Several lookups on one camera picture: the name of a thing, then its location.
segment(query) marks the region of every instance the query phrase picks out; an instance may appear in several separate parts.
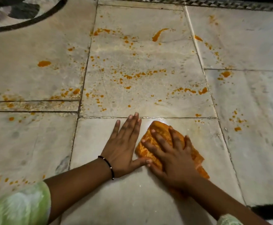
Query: left hand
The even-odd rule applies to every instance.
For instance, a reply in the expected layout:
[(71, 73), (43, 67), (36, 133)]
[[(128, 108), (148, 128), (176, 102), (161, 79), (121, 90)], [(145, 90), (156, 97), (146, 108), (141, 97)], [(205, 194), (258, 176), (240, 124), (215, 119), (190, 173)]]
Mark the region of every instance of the left hand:
[(135, 144), (138, 139), (142, 120), (136, 112), (130, 115), (120, 128), (120, 120), (116, 121), (114, 130), (107, 141), (101, 156), (111, 164), (115, 178), (131, 173), (135, 169), (151, 163), (149, 158), (132, 160)]

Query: black bracelet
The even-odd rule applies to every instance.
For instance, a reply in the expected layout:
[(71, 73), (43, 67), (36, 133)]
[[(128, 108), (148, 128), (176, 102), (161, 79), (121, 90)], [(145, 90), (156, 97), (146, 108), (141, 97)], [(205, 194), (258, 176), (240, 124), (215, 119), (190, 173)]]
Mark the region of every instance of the black bracelet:
[(107, 159), (105, 159), (105, 158), (104, 158), (103, 156), (101, 156), (101, 155), (99, 155), (98, 158), (103, 159), (103, 160), (108, 164), (110, 170), (112, 171), (112, 180), (114, 180), (114, 179), (115, 179), (115, 173), (114, 173), (114, 171), (112, 170), (112, 166), (110, 165), (110, 163), (107, 161)]

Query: hand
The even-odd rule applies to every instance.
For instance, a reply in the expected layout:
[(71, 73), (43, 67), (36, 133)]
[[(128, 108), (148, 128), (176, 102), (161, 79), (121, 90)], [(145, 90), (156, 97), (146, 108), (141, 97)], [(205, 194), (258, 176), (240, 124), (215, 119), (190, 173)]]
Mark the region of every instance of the hand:
[(150, 142), (142, 140), (142, 144), (161, 161), (163, 171), (152, 162), (147, 166), (164, 184), (183, 190), (193, 177), (199, 176), (191, 157), (192, 143), (190, 138), (185, 136), (185, 148), (183, 148), (176, 131), (172, 127), (169, 128), (169, 131), (172, 136), (173, 147), (155, 130), (152, 130), (151, 133), (161, 145), (162, 150)]
[(101, 156), (103, 156), (112, 166), (115, 178), (131, 173), (135, 169), (150, 163), (148, 158), (139, 158), (132, 161), (135, 144), (138, 139), (139, 129), (142, 120), (138, 118), (136, 112), (130, 115), (120, 128), (120, 120), (116, 121), (112, 135), (110, 135)]

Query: orange cloth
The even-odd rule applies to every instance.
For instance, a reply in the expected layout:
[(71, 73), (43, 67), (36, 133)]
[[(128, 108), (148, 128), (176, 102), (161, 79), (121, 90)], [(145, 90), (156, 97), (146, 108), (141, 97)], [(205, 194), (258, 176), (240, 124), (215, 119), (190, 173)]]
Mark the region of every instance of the orange cloth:
[[(155, 145), (157, 148), (159, 148), (161, 150), (161, 147), (159, 145), (159, 143), (157, 143), (157, 141), (155, 140), (155, 138), (151, 135), (151, 130), (154, 129), (156, 132), (158, 132), (168, 143), (169, 145), (173, 146), (172, 143), (172, 137), (171, 134), (169, 132), (169, 126), (167, 124), (164, 124), (160, 121), (153, 121), (152, 124), (149, 126), (147, 132), (145, 133), (145, 135), (142, 137), (142, 140), (146, 140), (149, 141), (151, 144)], [(184, 142), (184, 136), (178, 133), (178, 137), (182, 143), (182, 146), (184, 148), (185, 146), (185, 142)], [(139, 142), (138, 146), (135, 149), (135, 153), (139, 156), (139, 157), (149, 157), (152, 159), (153, 163), (162, 170), (162, 164), (159, 161), (159, 159), (157, 159), (151, 152), (149, 152), (141, 142)], [(191, 151), (191, 155), (192, 155), (192, 159), (194, 161), (195, 164), (195, 168), (196, 170), (199, 172), (199, 174), (206, 178), (209, 179), (209, 175), (207, 174), (207, 172), (204, 170), (204, 168), (202, 167), (202, 162), (204, 160), (204, 158), (199, 154), (199, 152), (192, 147), (192, 151)]]

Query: finger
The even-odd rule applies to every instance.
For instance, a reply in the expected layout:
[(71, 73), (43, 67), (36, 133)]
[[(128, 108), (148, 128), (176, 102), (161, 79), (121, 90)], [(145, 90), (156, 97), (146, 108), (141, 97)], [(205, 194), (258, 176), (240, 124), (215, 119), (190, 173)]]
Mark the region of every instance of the finger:
[(122, 128), (120, 129), (118, 135), (117, 135), (117, 138), (121, 138), (130, 122), (130, 120), (132, 119), (132, 115), (129, 115), (129, 117), (127, 118), (126, 122), (123, 124)]
[(134, 126), (134, 130), (130, 136), (130, 139), (129, 139), (129, 144), (135, 146), (136, 144), (136, 141), (138, 139), (138, 136), (139, 136), (139, 130), (141, 128), (141, 124), (142, 124), (142, 120), (139, 118)]
[(130, 164), (130, 172), (138, 169), (141, 166), (148, 165), (151, 162), (152, 162), (152, 160), (150, 158), (146, 158), (146, 157), (133, 160), (133, 161), (131, 161), (131, 164)]
[(172, 136), (173, 147), (178, 149), (178, 150), (183, 150), (183, 146), (182, 146), (181, 141), (180, 141), (180, 139), (178, 137), (177, 131), (174, 130), (172, 128), (172, 126), (170, 126), (169, 132), (170, 132), (170, 134)]
[(120, 124), (121, 124), (121, 121), (120, 120), (117, 120), (116, 121), (116, 124), (115, 124), (115, 127), (112, 131), (112, 134), (110, 135), (110, 138), (109, 139), (114, 139), (116, 138), (116, 136), (118, 135), (118, 132), (119, 132), (119, 128), (120, 128)]
[(148, 151), (155, 155), (158, 159), (160, 159), (160, 161), (164, 160), (165, 157), (164, 151), (158, 149), (156, 146), (154, 146), (148, 141), (145, 141), (144, 139), (141, 140), (141, 142), (148, 149)]
[(123, 137), (124, 138), (130, 138), (133, 130), (134, 130), (134, 127), (135, 127), (135, 124), (137, 123), (137, 120), (138, 120), (138, 112), (135, 112), (133, 118), (130, 120), (129, 124), (128, 124), (128, 127), (126, 128), (124, 134), (123, 134)]
[(187, 154), (191, 154), (192, 152), (192, 143), (191, 143), (191, 139), (189, 138), (189, 136), (185, 136), (184, 137), (184, 141), (185, 141), (185, 147), (184, 150), (186, 151)]
[(157, 166), (155, 166), (153, 163), (150, 163), (147, 165), (151, 172), (161, 181), (165, 182), (166, 180), (166, 174), (160, 170)]
[(159, 133), (157, 133), (155, 130), (151, 130), (151, 133), (165, 152), (173, 151), (171, 145), (169, 145), (169, 143)]

